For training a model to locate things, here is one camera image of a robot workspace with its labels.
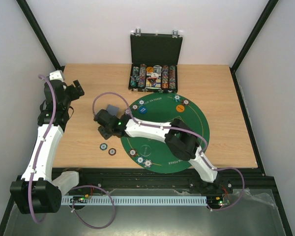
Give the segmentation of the teal poker chip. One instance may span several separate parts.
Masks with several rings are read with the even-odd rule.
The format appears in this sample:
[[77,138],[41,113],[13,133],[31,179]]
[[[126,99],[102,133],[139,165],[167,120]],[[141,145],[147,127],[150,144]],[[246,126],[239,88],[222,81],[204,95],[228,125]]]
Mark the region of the teal poker chip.
[[100,149],[101,149],[101,150],[106,150],[107,147],[108,147],[108,145],[107,145],[106,143],[101,143],[101,144],[100,144]]

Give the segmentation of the blue patterned card deck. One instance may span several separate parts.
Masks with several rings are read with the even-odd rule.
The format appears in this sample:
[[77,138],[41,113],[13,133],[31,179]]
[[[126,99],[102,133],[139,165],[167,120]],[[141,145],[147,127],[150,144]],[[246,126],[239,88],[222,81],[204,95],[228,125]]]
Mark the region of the blue patterned card deck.
[[106,111],[111,114],[112,116],[117,116],[118,112],[119,112],[119,107],[113,106],[111,104],[109,104],[106,108]]

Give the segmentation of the grey chips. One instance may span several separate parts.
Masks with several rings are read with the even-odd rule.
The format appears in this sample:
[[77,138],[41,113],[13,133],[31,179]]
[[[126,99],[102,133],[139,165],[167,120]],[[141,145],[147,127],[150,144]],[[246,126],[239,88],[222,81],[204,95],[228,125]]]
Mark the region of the grey chips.
[[129,109],[126,109],[124,114],[127,115],[127,116],[131,116],[131,111]]

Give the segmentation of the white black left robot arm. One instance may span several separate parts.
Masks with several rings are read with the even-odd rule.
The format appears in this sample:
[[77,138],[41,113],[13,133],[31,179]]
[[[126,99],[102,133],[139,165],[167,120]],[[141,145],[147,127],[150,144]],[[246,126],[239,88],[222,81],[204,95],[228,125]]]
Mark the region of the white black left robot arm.
[[38,133],[29,164],[19,180],[12,182],[10,193],[22,214],[55,213],[62,197],[79,183],[76,171],[66,171],[52,180],[52,168],[58,145],[70,120],[71,103],[85,93],[75,80],[67,85],[60,70],[45,81],[45,100],[40,105],[37,119]]

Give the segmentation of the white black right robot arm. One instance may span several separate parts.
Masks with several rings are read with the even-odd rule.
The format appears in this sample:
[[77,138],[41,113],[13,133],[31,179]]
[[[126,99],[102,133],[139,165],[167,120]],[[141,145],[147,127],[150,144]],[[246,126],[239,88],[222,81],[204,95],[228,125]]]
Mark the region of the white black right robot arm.
[[165,143],[170,152],[179,160],[187,161],[205,182],[207,191],[214,193],[222,186],[218,171],[205,155],[207,140],[192,131],[182,120],[157,123],[135,118],[132,113],[120,118],[101,109],[94,114],[94,121],[99,124],[99,132],[104,139],[111,136],[118,138],[147,138]]

